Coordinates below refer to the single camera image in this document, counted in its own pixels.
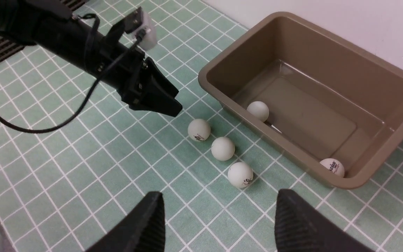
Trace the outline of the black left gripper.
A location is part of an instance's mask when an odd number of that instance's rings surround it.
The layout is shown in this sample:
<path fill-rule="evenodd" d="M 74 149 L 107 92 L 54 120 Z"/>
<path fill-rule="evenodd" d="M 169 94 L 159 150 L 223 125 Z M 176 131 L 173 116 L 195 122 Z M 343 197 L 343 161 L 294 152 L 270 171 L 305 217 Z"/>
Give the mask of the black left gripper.
<path fill-rule="evenodd" d="M 178 89 L 136 45 L 102 45 L 99 81 L 114 88 L 133 111 L 150 111 L 176 117 L 183 110 Z"/>

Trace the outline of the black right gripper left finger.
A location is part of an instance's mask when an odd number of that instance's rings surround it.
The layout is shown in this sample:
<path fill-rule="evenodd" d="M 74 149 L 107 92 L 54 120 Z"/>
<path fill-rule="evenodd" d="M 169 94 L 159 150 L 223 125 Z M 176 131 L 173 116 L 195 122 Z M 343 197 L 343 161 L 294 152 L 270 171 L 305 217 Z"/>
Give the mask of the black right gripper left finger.
<path fill-rule="evenodd" d="M 166 243 L 163 194 L 148 192 L 143 199 L 88 252 L 163 252 Z"/>

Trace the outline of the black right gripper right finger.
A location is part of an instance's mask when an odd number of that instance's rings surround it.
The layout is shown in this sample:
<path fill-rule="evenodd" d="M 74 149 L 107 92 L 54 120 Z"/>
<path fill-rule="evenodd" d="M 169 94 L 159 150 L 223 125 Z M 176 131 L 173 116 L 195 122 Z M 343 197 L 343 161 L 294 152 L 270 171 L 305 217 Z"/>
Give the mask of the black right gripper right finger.
<path fill-rule="evenodd" d="M 371 252 L 294 190 L 278 192 L 274 226 L 278 252 Z"/>

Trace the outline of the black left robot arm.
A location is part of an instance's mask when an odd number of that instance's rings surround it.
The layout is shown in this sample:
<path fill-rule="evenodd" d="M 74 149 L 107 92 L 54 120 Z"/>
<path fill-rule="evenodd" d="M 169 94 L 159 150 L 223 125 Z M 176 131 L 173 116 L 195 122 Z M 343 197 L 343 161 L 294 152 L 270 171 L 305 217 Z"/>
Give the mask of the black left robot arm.
<path fill-rule="evenodd" d="M 141 7 L 103 35 L 59 0 L 0 0 L 0 36 L 21 45 L 40 45 L 94 77 L 126 53 L 102 77 L 103 83 L 115 88 L 135 111 L 175 117 L 183 109 L 176 100 L 178 89 L 145 54 L 157 38 L 152 19 Z"/>

